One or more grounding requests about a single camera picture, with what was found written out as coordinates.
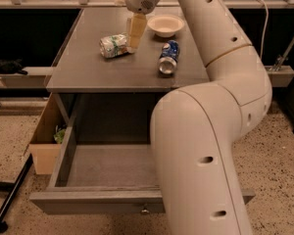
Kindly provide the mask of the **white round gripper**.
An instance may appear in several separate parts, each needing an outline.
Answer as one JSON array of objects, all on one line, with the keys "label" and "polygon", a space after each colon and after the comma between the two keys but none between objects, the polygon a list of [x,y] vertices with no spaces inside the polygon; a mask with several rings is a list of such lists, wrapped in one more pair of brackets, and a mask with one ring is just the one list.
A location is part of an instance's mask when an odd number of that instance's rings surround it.
[{"label": "white round gripper", "polygon": [[147,25],[147,14],[150,14],[158,0],[115,0],[116,6],[124,6],[137,14],[133,14],[126,22],[126,45],[129,52],[135,52]]}]

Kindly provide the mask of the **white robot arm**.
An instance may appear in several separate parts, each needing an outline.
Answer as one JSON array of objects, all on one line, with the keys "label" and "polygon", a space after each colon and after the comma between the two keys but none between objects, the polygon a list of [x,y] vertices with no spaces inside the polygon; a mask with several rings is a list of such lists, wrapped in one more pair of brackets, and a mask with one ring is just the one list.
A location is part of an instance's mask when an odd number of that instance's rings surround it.
[{"label": "white robot arm", "polygon": [[[150,124],[171,235],[253,235],[232,158],[235,140],[268,112],[269,76],[222,0],[177,0],[209,77],[166,94]],[[129,35],[159,0],[125,0]]]}]

